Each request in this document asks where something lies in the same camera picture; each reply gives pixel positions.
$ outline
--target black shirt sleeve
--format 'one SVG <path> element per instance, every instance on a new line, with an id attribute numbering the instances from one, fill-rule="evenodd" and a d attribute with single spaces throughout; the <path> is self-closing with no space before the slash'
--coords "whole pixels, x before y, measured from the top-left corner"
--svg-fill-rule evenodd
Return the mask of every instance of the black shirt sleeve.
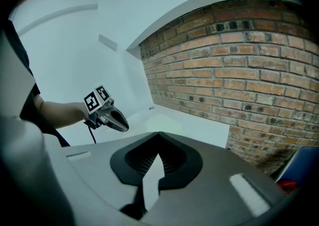
<path id="1" fill-rule="evenodd" d="M 33 88 L 32 88 L 33 97 L 39 95 L 40 93 L 41 93 L 41 92 L 40 92 L 40 90 L 39 90 L 39 87 L 38 87 L 38 85 L 36 85 L 36 83 L 35 83 L 35 85 L 34 85 Z"/>

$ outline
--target black vent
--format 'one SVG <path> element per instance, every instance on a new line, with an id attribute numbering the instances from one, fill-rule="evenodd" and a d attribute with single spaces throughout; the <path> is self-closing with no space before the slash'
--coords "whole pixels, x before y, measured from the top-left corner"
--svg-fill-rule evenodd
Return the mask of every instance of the black vent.
<path id="1" fill-rule="evenodd" d="M 125 156 L 125 161 L 144 176 L 154 162 L 157 154 L 162 159 L 165 175 L 178 170 L 187 161 L 187 155 L 183 150 L 160 135 L 152 137 L 150 140 L 128 152 Z"/>
<path id="2" fill-rule="evenodd" d="M 123 184 L 142 186 L 142 180 L 157 155 L 164 165 L 165 177 L 159 190 L 184 188 L 200 172 L 203 160 L 192 147 L 163 132 L 154 132 L 113 153 L 110 165 Z"/>

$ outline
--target gray device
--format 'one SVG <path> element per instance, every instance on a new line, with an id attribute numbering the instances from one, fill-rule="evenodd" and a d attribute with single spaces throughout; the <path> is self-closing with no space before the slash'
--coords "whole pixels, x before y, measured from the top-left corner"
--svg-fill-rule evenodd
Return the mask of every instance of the gray device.
<path id="1" fill-rule="evenodd" d="M 13 50 L 5 39 L 0 45 L 1 77 L 6 77 L 6 71 L 8 75 L 17 73 L 17 67 L 21 66 L 14 61 Z M 22 70 L 19 76 L 12 76 L 0 85 L 0 90 L 6 91 L 1 94 L 0 107 L 1 182 L 11 180 L 8 185 L 11 189 L 4 195 L 19 193 L 14 202 L 19 204 L 24 197 L 28 204 L 37 207 L 42 220 L 76 226 L 263 225 L 291 198 L 285 197 L 272 179 L 232 152 L 170 133 L 163 133 L 165 139 L 158 138 L 159 133 L 144 133 L 106 143 L 62 148 L 55 136 L 43 134 L 33 123 L 18 118 L 19 109 L 3 105 L 16 100 L 16 106 L 23 106 L 21 100 L 31 91 L 34 81 Z M 141 149 L 145 144 L 152 149 Z M 146 212 L 140 175 L 142 168 L 147 171 L 152 164 L 147 161 L 163 152 L 167 155 L 163 162 L 166 170 L 159 181 L 159 199 Z M 122 165 L 119 169 L 114 167 L 117 162 Z M 126 182 L 126 174 L 135 175 L 136 182 Z M 270 209 L 255 217 L 230 182 L 235 174 L 242 174 Z M 177 185 L 180 177 L 186 177 L 187 181 Z M 141 216 L 135 219 L 139 209 Z"/>

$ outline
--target red brick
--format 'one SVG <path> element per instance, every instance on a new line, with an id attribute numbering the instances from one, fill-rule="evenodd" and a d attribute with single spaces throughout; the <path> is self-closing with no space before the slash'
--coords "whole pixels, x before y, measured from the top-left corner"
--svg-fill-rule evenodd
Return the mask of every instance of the red brick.
<path id="1" fill-rule="evenodd" d="M 274 21 L 257 20 L 255 23 L 256 23 L 256 29 L 269 30 L 269 31 L 276 30 Z"/>
<path id="2" fill-rule="evenodd" d="M 168 31 L 163 33 L 164 40 L 171 39 L 175 36 L 176 36 L 176 29 L 175 28 L 169 29 Z"/>
<path id="3" fill-rule="evenodd" d="M 304 101 L 319 103 L 319 95 L 310 91 L 301 91 L 300 99 Z"/>
<path id="4" fill-rule="evenodd" d="M 174 98 L 174 93 L 171 93 L 171 92 L 159 91 L 159 95 L 164 96 L 164 97 Z"/>
<path id="5" fill-rule="evenodd" d="M 257 103 L 265 104 L 265 105 L 272 105 L 274 103 L 275 97 L 274 96 L 268 96 L 268 95 L 257 95 Z"/>
<path id="6" fill-rule="evenodd" d="M 276 116 L 279 112 L 279 108 L 269 107 L 259 104 L 245 104 L 243 110 L 254 112 L 254 113 L 262 113 L 267 115 Z"/>
<path id="7" fill-rule="evenodd" d="M 202 47 L 202 46 L 207 46 L 207 45 L 213 45 L 213 44 L 218 44 L 219 40 L 218 40 L 218 36 L 217 35 L 213 35 L 213 36 L 207 36 L 207 37 L 203 37 L 203 38 L 199 38 L 196 40 L 192 40 L 186 43 L 181 44 L 181 50 L 185 51 L 185 50 L 189 50 L 189 49 L 193 49 L 193 48 L 197 48 L 197 47 Z"/>
<path id="8" fill-rule="evenodd" d="M 242 107 L 243 107 L 243 103 L 242 103 L 242 102 L 238 102 L 238 101 L 224 100 L 223 106 L 224 106 L 225 108 L 231 108 L 231 109 L 239 109 L 239 110 L 241 110 Z"/>
<path id="9" fill-rule="evenodd" d="M 303 139 L 303 138 L 298 138 L 298 141 L 296 142 L 296 144 L 300 144 L 300 145 L 311 145 L 312 144 L 312 140 L 309 139 Z"/>
<path id="10" fill-rule="evenodd" d="M 202 58 L 210 56 L 209 48 L 199 48 L 188 52 L 189 58 Z"/>
<path id="11" fill-rule="evenodd" d="M 189 56 L 187 53 L 179 53 L 171 56 L 173 58 L 173 62 L 188 60 Z"/>
<path id="12" fill-rule="evenodd" d="M 148 46 L 149 46 L 150 48 L 156 47 L 156 46 L 158 46 L 159 44 L 161 44 L 162 42 L 163 42 L 162 36 L 158 36 L 156 39 L 154 39 L 152 42 L 150 42 L 150 43 L 148 44 Z"/>
<path id="13" fill-rule="evenodd" d="M 319 55 L 319 46 L 308 40 L 305 40 L 305 48 L 306 51 L 310 51 L 316 55 Z"/>
<path id="14" fill-rule="evenodd" d="M 149 62 L 149 63 L 144 65 L 144 69 L 149 69 L 149 68 L 152 68 L 153 66 L 154 66 L 153 62 Z"/>
<path id="15" fill-rule="evenodd" d="M 255 100 L 256 94 L 230 90 L 215 90 L 215 96 L 226 99 L 253 102 Z"/>
<path id="16" fill-rule="evenodd" d="M 242 142 L 242 141 L 239 141 L 238 144 L 241 145 L 241 146 L 245 146 L 245 147 L 250 147 L 251 146 L 251 143 Z"/>
<path id="17" fill-rule="evenodd" d="M 165 73 L 156 74 L 156 79 L 163 79 L 163 78 L 166 78 Z"/>
<path id="18" fill-rule="evenodd" d="M 245 67 L 245 56 L 226 56 L 224 57 L 224 67 Z"/>
<path id="19" fill-rule="evenodd" d="M 233 133 L 242 134 L 244 132 L 244 129 L 238 128 L 238 127 L 235 127 L 235 126 L 230 126 L 229 127 L 229 131 L 233 132 Z"/>
<path id="20" fill-rule="evenodd" d="M 301 130 L 305 129 L 305 127 L 306 127 L 306 123 L 305 122 L 296 122 L 295 126 L 294 126 L 294 128 L 301 129 Z"/>
<path id="21" fill-rule="evenodd" d="M 298 75 L 303 75 L 305 73 L 304 63 L 291 61 L 290 62 L 290 72 L 298 74 Z"/>
<path id="22" fill-rule="evenodd" d="M 244 90 L 245 89 L 245 81 L 238 80 L 225 80 L 224 88 L 232 89 L 232 90 Z"/>
<path id="23" fill-rule="evenodd" d="M 256 54 L 256 47 L 253 45 L 237 45 L 231 46 L 230 52 L 234 50 L 234 54 Z"/>
<path id="24" fill-rule="evenodd" d="M 203 112 L 210 112 L 210 106 L 203 105 L 203 104 L 197 104 L 194 102 L 186 102 L 186 106 L 189 108 L 194 108 Z"/>
<path id="25" fill-rule="evenodd" d="M 298 37 L 309 38 L 309 31 L 301 26 L 288 24 L 288 23 L 277 23 L 278 32 L 295 35 Z"/>
<path id="26" fill-rule="evenodd" d="M 223 81 L 221 79 L 187 79 L 186 85 L 221 88 Z"/>
<path id="27" fill-rule="evenodd" d="M 212 71 L 210 69 L 201 69 L 194 71 L 194 77 L 212 77 Z"/>
<path id="28" fill-rule="evenodd" d="M 185 79 L 173 79 L 172 80 L 172 83 L 174 85 L 185 85 L 186 84 L 186 81 Z"/>
<path id="29" fill-rule="evenodd" d="M 298 17 L 294 13 L 283 12 L 283 19 L 287 22 L 299 23 Z"/>
<path id="30" fill-rule="evenodd" d="M 198 19 L 201 16 L 202 16 L 202 14 L 201 14 L 200 10 L 194 10 L 192 12 L 189 12 L 183 16 L 184 23 Z"/>
<path id="31" fill-rule="evenodd" d="M 171 80 L 170 79 L 154 80 L 154 84 L 156 84 L 156 85 L 171 85 Z"/>
<path id="32" fill-rule="evenodd" d="M 279 149 L 289 149 L 290 146 L 288 144 L 276 143 L 275 147 Z"/>
<path id="33" fill-rule="evenodd" d="M 159 90 L 168 91 L 168 86 L 167 85 L 159 85 Z"/>
<path id="34" fill-rule="evenodd" d="M 268 116 L 262 114 L 251 114 L 249 120 L 256 121 L 256 122 L 266 122 Z"/>
<path id="35" fill-rule="evenodd" d="M 271 34 L 271 41 L 273 44 L 288 45 L 287 37 L 285 35 L 278 34 L 278 33 Z"/>
<path id="36" fill-rule="evenodd" d="M 215 14 L 216 21 L 233 20 L 236 19 L 235 11 L 224 11 Z"/>
<path id="37" fill-rule="evenodd" d="M 260 136 L 260 132 L 259 131 L 250 130 L 250 129 L 245 129 L 244 130 L 244 134 L 248 135 L 248 136 L 253 136 L 253 137 L 259 137 Z"/>
<path id="38" fill-rule="evenodd" d="M 295 112 L 293 118 L 297 120 L 310 121 L 311 116 L 311 113 Z"/>
<path id="39" fill-rule="evenodd" d="M 193 87 L 182 87 L 182 86 L 169 86 L 168 91 L 176 92 L 176 93 L 188 93 L 193 94 L 194 88 Z"/>
<path id="40" fill-rule="evenodd" d="M 193 72 L 191 70 L 175 70 L 166 72 L 167 78 L 181 78 L 181 77 L 192 77 Z"/>
<path id="41" fill-rule="evenodd" d="M 319 82 L 315 80 L 310 80 L 309 89 L 315 92 L 319 92 Z"/>
<path id="42" fill-rule="evenodd" d="M 313 55 L 313 65 L 319 67 L 319 57 L 316 55 Z"/>
<path id="43" fill-rule="evenodd" d="M 207 105 L 218 106 L 222 105 L 222 99 L 218 98 L 204 98 L 204 103 Z"/>
<path id="44" fill-rule="evenodd" d="M 275 106 L 301 111 L 303 109 L 304 102 L 288 98 L 276 98 Z"/>
<path id="45" fill-rule="evenodd" d="M 150 90 L 158 90 L 158 85 L 149 85 Z"/>
<path id="46" fill-rule="evenodd" d="M 244 42 L 243 34 L 239 32 L 220 34 L 220 39 L 222 43 Z"/>
<path id="47" fill-rule="evenodd" d="M 291 116 L 293 115 L 293 110 L 289 110 L 289 109 L 280 109 L 278 116 L 282 117 L 282 118 L 291 118 Z"/>
<path id="48" fill-rule="evenodd" d="M 259 93 L 283 95 L 285 87 L 261 82 L 247 82 L 246 90 Z"/>
<path id="49" fill-rule="evenodd" d="M 266 37 L 264 32 L 248 31 L 245 32 L 246 41 L 250 43 L 265 43 Z"/>
<path id="50" fill-rule="evenodd" d="M 305 88 L 305 89 L 309 88 L 309 83 L 310 83 L 308 78 L 304 78 L 304 77 L 300 77 L 300 76 L 296 76 L 294 74 L 288 74 L 288 73 L 281 74 L 280 82 L 282 84 L 297 86 L 297 87 Z"/>
<path id="51" fill-rule="evenodd" d="M 282 48 L 281 50 L 281 56 L 283 58 L 288 58 L 296 61 L 302 61 L 306 63 L 312 62 L 312 56 L 310 53 L 307 53 L 305 51 L 301 51 L 298 49 L 293 49 L 293 48 Z"/>
<path id="52" fill-rule="evenodd" d="M 179 99 L 179 100 L 186 100 L 187 99 L 187 95 L 183 94 L 183 93 L 175 93 L 175 98 Z"/>
<path id="53" fill-rule="evenodd" d="M 204 95 L 204 96 L 213 96 L 213 90 L 207 88 L 196 88 L 195 94 Z"/>
<path id="54" fill-rule="evenodd" d="M 239 18 L 261 18 L 261 19 L 275 19 L 280 20 L 281 15 L 279 11 L 267 9 L 241 9 L 237 10 Z"/>
<path id="55" fill-rule="evenodd" d="M 238 121 L 238 126 L 243 128 L 248 128 L 248 129 L 259 130 L 263 132 L 269 132 L 271 128 L 269 125 L 253 123 L 253 122 L 243 121 L 243 120 Z"/>
<path id="56" fill-rule="evenodd" d="M 262 70 L 260 80 L 278 83 L 280 80 L 280 74 L 274 71 Z"/>
<path id="57" fill-rule="evenodd" d="M 237 125 L 238 119 L 227 116 L 221 116 L 219 121 L 230 125 Z"/>
<path id="58" fill-rule="evenodd" d="M 306 126 L 306 130 L 311 130 L 311 131 L 315 131 L 315 132 L 319 132 L 319 125 L 317 124 L 307 124 Z"/>
<path id="59" fill-rule="evenodd" d="M 221 59 L 218 57 L 184 61 L 184 68 L 186 69 L 220 67 L 220 66 L 221 66 Z"/>
<path id="60" fill-rule="evenodd" d="M 213 55 L 229 55 L 230 54 L 230 46 L 225 45 L 225 46 L 214 46 Z"/>
<path id="61" fill-rule="evenodd" d="M 295 125 L 294 120 L 287 120 L 287 119 L 275 118 L 275 117 L 268 118 L 267 123 L 282 126 L 282 127 L 293 127 Z"/>
<path id="62" fill-rule="evenodd" d="M 319 114 L 319 105 L 316 105 L 314 113 Z"/>
<path id="63" fill-rule="evenodd" d="M 271 127 L 270 132 L 278 135 L 282 135 L 285 131 L 285 128 L 282 127 Z"/>
<path id="64" fill-rule="evenodd" d="M 221 114 L 225 116 L 235 117 L 247 120 L 248 114 L 242 111 L 232 110 L 232 109 L 224 109 L 224 108 L 214 108 L 214 113 Z"/>
<path id="65" fill-rule="evenodd" d="M 264 56 L 252 56 L 248 59 L 248 66 L 255 68 L 288 71 L 289 63 L 286 60 L 273 59 Z"/>
<path id="66" fill-rule="evenodd" d="M 260 45 L 259 54 L 266 55 L 266 56 L 279 57 L 280 48 L 279 46 L 275 46 L 275 45 Z"/>
<path id="67" fill-rule="evenodd" d="M 183 69 L 183 63 L 182 62 L 174 63 L 171 65 L 171 69 L 172 70 L 181 70 L 181 69 Z"/>
<path id="68" fill-rule="evenodd" d="M 187 22 L 187 23 L 179 26 L 177 28 L 177 33 L 179 34 L 179 33 L 188 31 L 190 29 L 195 29 L 197 27 L 200 27 L 200 26 L 206 25 L 208 23 L 212 23 L 212 22 L 214 22 L 213 16 L 206 15 L 206 16 L 204 16 L 202 18 Z"/>
<path id="69" fill-rule="evenodd" d="M 288 36 L 289 45 L 298 49 L 304 49 L 304 40 L 298 37 Z"/>
<path id="70" fill-rule="evenodd" d="M 314 66 L 306 65 L 306 76 L 319 79 L 319 69 Z"/>
<path id="71" fill-rule="evenodd" d="M 285 96 L 297 99 L 299 98 L 299 94 L 300 94 L 300 89 L 286 87 Z"/>
<path id="72" fill-rule="evenodd" d="M 195 30 L 189 31 L 187 34 L 188 34 L 189 38 L 202 37 L 202 36 L 206 35 L 206 29 L 205 29 L 205 27 L 195 29 Z"/>
<path id="73" fill-rule="evenodd" d="M 252 69 L 215 69 L 215 77 L 253 79 L 259 78 L 258 70 Z"/>
<path id="74" fill-rule="evenodd" d="M 294 144 L 298 139 L 293 137 L 287 137 L 285 143 Z"/>
<path id="75" fill-rule="evenodd" d="M 159 66 L 156 68 L 151 68 L 150 73 L 154 74 L 154 73 L 165 72 L 165 71 L 169 71 L 169 70 L 170 70 L 170 65 L 164 65 L 164 66 Z"/>
<path id="76" fill-rule="evenodd" d="M 315 105 L 314 104 L 305 102 L 303 111 L 312 113 L 314 111 L 314 109 L 315 109 Z"/>
<path id="77" fill-rule="evenodd" d="M 295 137 L 304 137 L 306 131 L 304 130 L 295 130 L 295 129 L 286 129 L 285 135 L 287 136 L 295 136 Z"/>

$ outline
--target white platform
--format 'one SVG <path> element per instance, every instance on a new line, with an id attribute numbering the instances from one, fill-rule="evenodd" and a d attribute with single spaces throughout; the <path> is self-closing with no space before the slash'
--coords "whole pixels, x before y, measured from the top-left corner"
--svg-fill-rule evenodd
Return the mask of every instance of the white platform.
<path id="1" fill-rule="evenodd" d="M 164 131 L 183 135 L 201 142 L 226 147 L 229 125 L 182 113 L 159 105 L 153 105 L 129 117 L 130 129 L 121 133 L 100 127 L 93 131 L 97 143 L 135 136 L 145 132 Z"/>

